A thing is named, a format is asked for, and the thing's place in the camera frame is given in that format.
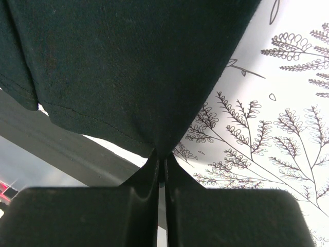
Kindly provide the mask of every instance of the dark fabric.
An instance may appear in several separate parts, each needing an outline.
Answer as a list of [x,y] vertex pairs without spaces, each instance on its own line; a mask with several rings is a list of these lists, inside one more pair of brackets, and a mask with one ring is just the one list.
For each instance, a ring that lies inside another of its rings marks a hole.
[[165,156],[259,1],[2,0],[1,87],[60,127]]

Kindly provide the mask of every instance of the dark green cloth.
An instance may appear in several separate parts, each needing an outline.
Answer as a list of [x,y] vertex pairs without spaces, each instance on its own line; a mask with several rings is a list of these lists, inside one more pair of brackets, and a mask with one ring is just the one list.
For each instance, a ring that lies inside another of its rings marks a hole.
[[167,155],[260,0],[1,0],[0,87],[65,129]]

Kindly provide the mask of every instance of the white fabric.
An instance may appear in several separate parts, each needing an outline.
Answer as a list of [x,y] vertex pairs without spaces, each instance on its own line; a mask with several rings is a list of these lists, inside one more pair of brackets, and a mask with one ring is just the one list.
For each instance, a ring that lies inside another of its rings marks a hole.
[[291,192],[318,246],[329,246],[328,9],[263,0],[174,150],[206,187]]

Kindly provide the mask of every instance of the seam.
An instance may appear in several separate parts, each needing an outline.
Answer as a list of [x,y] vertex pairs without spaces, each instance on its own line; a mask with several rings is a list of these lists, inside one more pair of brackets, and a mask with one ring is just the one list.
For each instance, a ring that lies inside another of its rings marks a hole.
[[28,90],[26,90],[25,88],[23,88],[22,86],[20,86],[19,84],[17,84],[16,82],[14,82],[12,79],[6,77],[5,75],[3,75],[3,74],[1,74],[1,73],[0,73],[0,75],[2,75],[2,76],[5,77],[7,80],[9,80],[9,81],[11,81],[12,83],[14,83],[15,85],[19,86],[21,89],[23,89],[24,91],[26,91],[27,94],[32,95],[32,96],[34,95],[34,94],[30,93]]
[[[145,144],[153,144],[153,143],[141,142],[141,141],[139,141],[139,140],[133,139],[132,137],[130,137],[130,136],[128,136],[127,134],[123,133],[122,131],[120,131],[120,130],[117,129],[116,127],[110,125],[109,123],[104,122],[104,121],[99,120],[99,119],[96,119],[96,118],[93,118],[93,117],[89,117],[89,116],[83,115],[83,114],[81,114],[81,113],[79,113],[79,112],[76,112],[75,110],[73,110],[73,109],[71,109],[71,108],[62,107],[62,106],[60,106],[60,105],[52,104],[52,103],[49,103],[49,102],[47,102],[47,101],[42,100],[41,105],[42,105],[43,103],[46,103],[46,104],[48,104],[48,105],[52,105],[52,106],[55,106],[55,107],[60,107],[60,108],[66,109],[66,110],[70,110],[70,111],[72,111],[72,112],[74,112],[74,113],[76,113],[76,114],[78,114],[78,115],[83,116],[83,117],[87,117],[87,118],[90,118],[90,119],[92,119],[92,120],[95,120],[95,121],[101,122],[101,123],[103,123],[103,124],[106,124],[106,125],[110,126],[111,128],[115,129],[116,131],[120,132],[120,133],[123,134],[124,136],[126,136],[126,137],[128,137],[128,138],[130,138],[131,140],[134,140],[134,141],[136,141],[136,142],[139,142],[139,143],[145,143]],[[54,111],[54,112],[56,112],[56,113],[62,114],[62,115],[64,115],[64,116],[74,118],[74,120],[76,120],[76,121],[79,121],[79,122],[85,123],[85,122],[83,122],[83,121],[81,121],[81,120],[76,119],[76,118],[73,117],[73,116],[69,116],[69,115],[67,115],[67,114],[65,114],[65,113],[62,113],[62,112],[59,112],[59,111],[56,111],[56,110],[53,110],[53,109],[51,109],[51,110]]]
[[34,99],[33,97],[31,97],[31,96],[23,95],[21,92],[19,92],[18,90],[16,90],[13,86],[11,86],[11,85],[5,83],[5,82],[4,82],[3,80],[1,80],[1,79],[0,79],[0,84],[1,84],[4,88],[6,88],[7,90],[9,90],[9,91],[11,91],[11,90],[15,91],[16,93],[18,93],[21,97],[23,97],[23,98],[25,98],[25,99],[35,100],[35,99]]

